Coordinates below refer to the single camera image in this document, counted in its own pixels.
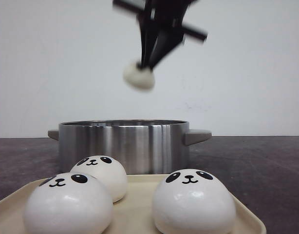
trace beige tray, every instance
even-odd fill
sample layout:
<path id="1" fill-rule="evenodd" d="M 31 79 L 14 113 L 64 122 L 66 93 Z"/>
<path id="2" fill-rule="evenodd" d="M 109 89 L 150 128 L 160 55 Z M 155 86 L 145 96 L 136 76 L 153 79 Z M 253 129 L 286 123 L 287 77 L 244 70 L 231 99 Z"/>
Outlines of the beige tray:
<path id="1" fill-rule="evenodd" d="M 166 175 L 129 175 L 127 195 L 114 204 L 114 220 L 103 234 L 160 234 L 151 218 L 151 198 Z M 0 201 L 0 234 L 26 234 L 22 212 L 26 199 L 43 179 Z M 237 220 L 231 234 L 266 234 L 264 224 L 236 198 Z"/>

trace mouth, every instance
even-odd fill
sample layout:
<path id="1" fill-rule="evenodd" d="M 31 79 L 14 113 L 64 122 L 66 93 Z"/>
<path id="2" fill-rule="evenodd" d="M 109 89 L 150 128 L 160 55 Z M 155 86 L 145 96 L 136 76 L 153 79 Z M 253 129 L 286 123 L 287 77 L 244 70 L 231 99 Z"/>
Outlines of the mouth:
<path id="1" fill-rule="evenodd" d="M 198 180 L 196 180 L 196 181 L 192 181 L 191 179 L 188 179 L 188 181 L 185 181 L 185 182 L 182 182 L 183 184 L 189 184 L 189 183 L 197 183 L 198 182 Z"/>
<path id="2" fill-rule="evenodd" d="M 97 165 L 97 163 L 90 163 L 90 164 L 86 164 L 87 166 L 90 166 L 90 165 Z"/>
<path id="3" fill-rule="evenodd" d="M 66 185 L 66 184 L 59 184 L 59 183 L 57 183 L 57 184 L 55 184 L 55 185 L 50 184 L 49 187 L 51 187 L 51 188 L 53 188 L 53 187 L 55 187 L 55 186 L 62 187 L 62 186 L 64 186 L 64 185 Z"/>

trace pot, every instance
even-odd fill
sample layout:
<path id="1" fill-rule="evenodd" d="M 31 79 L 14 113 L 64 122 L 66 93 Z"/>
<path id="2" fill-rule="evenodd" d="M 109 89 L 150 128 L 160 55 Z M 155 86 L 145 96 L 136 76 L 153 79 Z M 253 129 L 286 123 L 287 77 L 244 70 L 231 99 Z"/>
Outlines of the pot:
<path id="1" fill-rule="evenodd" d="M 81 159 L 111 156 L 127 174 L 166 174 L 188 164 L 188 146 L 211 138 L 178 120 L 96 120 L 60 123 L 48 136 L 59 141 L 59 167 L 69 172 Z"/>

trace panda eye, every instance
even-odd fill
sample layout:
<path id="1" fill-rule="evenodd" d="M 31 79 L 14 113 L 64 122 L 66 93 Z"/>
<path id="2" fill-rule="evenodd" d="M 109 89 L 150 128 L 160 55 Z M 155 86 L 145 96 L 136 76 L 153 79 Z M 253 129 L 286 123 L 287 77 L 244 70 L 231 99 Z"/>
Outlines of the panda eye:
<path id="1" fill-rule="evenodd" d="M 73 181 L 75 181 L 77 183 L 81 183 L 81 184 L 87 183 L 87 181 L 88 181 L 87 177 L 85 177 L 84 175 L 80 175 L 80 174 L 72 175 L 71 178 Z"/>
<path id="2" fill-rule="evenodd" d="M 180 176 L 180 174 L 181 174 L 180 172 L 176 172 L 176 173 L 169 175 L 168 178 L 166 179 L 166 183 L 170 183 L 170 182 L 176 180 Z"/>
<path id="3" fill-rule="evenodd" d="M 49 182 L 50 180 L 52 180 L 54 177 L 56 177 L 56 175 L 53 176 L 53 177 L 51 177 L 51 178 L 47 178 L 47 179 L 44 180 L 41 184 L 39 184 L 39 187 L 42 186 L 42 185 L 44 185 L 45 183 L 48 183 L 48 182 Z"/>
<path id="4" fill-rule="evenodd" d="M 86 161 L 88 161 L 88 160 L 89 160 L 88 157 L 87 157 L 87 158 L 84 158 L 83 160 L 81 160 L 80 162 L 77 163 L 77 166 L 80 166 L 82 163 L 84 163 L 84 162 L 86 162 Z"/>
<path id="5" fill-rule="evenodd" d="M 109 157 L 101 157 L 100 159 L 105 163 L 112 163 L 112 160 Z"/>
<path id="6" fill-rule="evenodd" d="M 213 177 L 206 172 L 198 171 L 198 172 L 196 172 L 196 174 L 205 179 L 210 179 L 210 180 L 213 179 Z"/>

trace table surface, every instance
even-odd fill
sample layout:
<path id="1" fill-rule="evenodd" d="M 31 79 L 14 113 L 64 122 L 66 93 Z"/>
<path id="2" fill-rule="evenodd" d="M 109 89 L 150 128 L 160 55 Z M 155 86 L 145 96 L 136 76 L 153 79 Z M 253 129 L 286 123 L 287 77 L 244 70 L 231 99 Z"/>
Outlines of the table surface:
<path id="1" fill-rule="evenodd" d="M 265 224 L 268 234 L 299 234 L 299 136 L 214 136 L 190 146 L 190 168 L 214 174 Z M 58 143 L 0 139 L 0 200 L 59 173 Z"/>

